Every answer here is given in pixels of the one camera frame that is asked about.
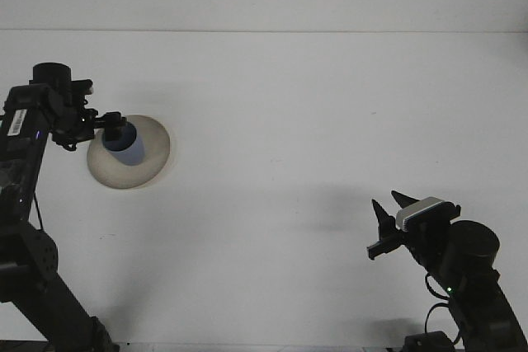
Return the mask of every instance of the wire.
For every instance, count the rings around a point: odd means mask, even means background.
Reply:
[[[433,290],[431,284],[429,284],[429,277],[430,276],[431,276],[431,274],[429,274],[429,273],[426,274],[426,287],[427,287],[427,290],[429,290],[429,293],[431,293],[436,298],[439,298],[440,300],[449,301],[449,297],[448,296],[442,296],[440,293],[438,293],[435,290]]]
[[[40,230],[44,231],[44,224],[42,223],[42,215],[40,214],[39,201],[36,198],[36,193],[33,195],[33,198],[35,199],[36,214],[39,217]]]
[[[437,344],[435,342],[432,342],[431,338],[429,338],[429,330],[427,329],[427,323],[429,322],[429,316],[432,314],[432,312],[435,309],[440,308],[440,307],[449,309],[449,305],[447,305],[446,303],[436,303],[435,305],[433,305],[431,307],[431,309],[429,310],[429,312],[427,313],[426,324],[424,325],[424,332],[426,333],[426,337],[429,339],[431,344],[433,344],[434,346],[437,346],[437,347],[440,347],[440,348],[445,348],[446,346],[455,346],[455,345],[457,345],[459,343],[460,338],[462,338],[462,335],[460,334],[460,330],[459,330],[458,334],[456,335],[455,340],[453,340],[453,341],[449,340],[449,342],[450,342],[449,345]]]

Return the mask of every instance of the blue cup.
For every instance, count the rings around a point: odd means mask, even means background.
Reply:
[[[119,162],[134,166],[139,165],[145,158],[143,140],[133,124],[127,122],[121,130],[121,138],[106,140],[102,134],[102,145]]]

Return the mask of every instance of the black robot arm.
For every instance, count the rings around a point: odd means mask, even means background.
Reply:
[[[119,113],[97,118],[85,108],[91,88],[90,80],[72,82],[65,65],[36,65],[29,85],[10,90],[0,127],[0,300],[13,302],[58,352],[116,350],[57,274],[54,241],[28,222],[49,134],[69,151],[95,128],[119,137]]]
[[[367,248],[369,258],[405,245],[444,289],[466,352],[526,352],[526,338],[493,268],[499,248],[495,233],[469,220],[452,223],[460,216],[460,206],[451,202],[418,200],[396,191],[393,197],[402,207],[396,217],[373,201],[380,240]],[[455,349],[445,334],[434,332],[407,337],[404,350]]]

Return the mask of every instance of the barcode sticker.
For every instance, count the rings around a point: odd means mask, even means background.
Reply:
[[[26,118],[26,113],[27,109],[20,109],[15,112],[15,116],[13,117],[13,121],[11,122],[11,127],[9,128],[7,136],[16,136],[20,133],[20,130],[22,129],[22,124],[24,123],[24,119]]]

